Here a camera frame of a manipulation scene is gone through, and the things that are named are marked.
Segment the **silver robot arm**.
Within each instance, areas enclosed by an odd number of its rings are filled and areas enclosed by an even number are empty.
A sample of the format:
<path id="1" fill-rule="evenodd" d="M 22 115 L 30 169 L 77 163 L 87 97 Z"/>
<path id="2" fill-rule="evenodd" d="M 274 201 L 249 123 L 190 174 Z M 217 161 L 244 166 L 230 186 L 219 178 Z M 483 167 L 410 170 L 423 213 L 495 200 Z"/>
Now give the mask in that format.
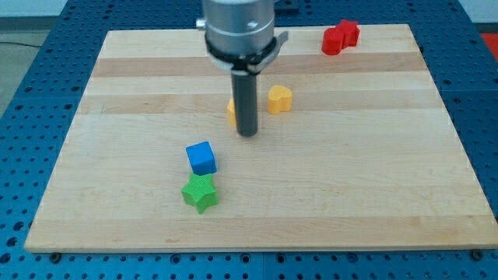
<path id="1" fill-rule="evenodd" d="M 275 36 L 273 0 L 203 0 L 209 57 L 234 75 L 257 75 L 275 59 L 281 40 Z"/>

